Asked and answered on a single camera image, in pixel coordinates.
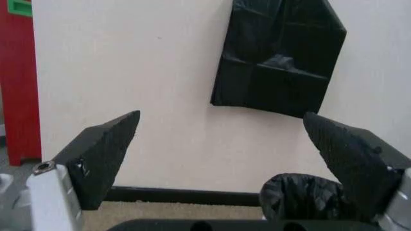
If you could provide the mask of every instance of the wall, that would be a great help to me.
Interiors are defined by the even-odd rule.
[[[333,0],[348,29],[320,114],[409,154],[411,3]],[[271,176],[333,179],[302,120],[209,99],[230,0],[35,0],[43,159],[84,127],[134,109],[115,185],[257,192]]]

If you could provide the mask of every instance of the crumpled black plastic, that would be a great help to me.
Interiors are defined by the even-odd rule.
[[[346,33],[327,0],[234,0],[211,103],[317,112]]]
[[[267,181],[260,204],[268,220],[355,220],[372,223],[347,199],[341,184],[304,174],[280,174]]]

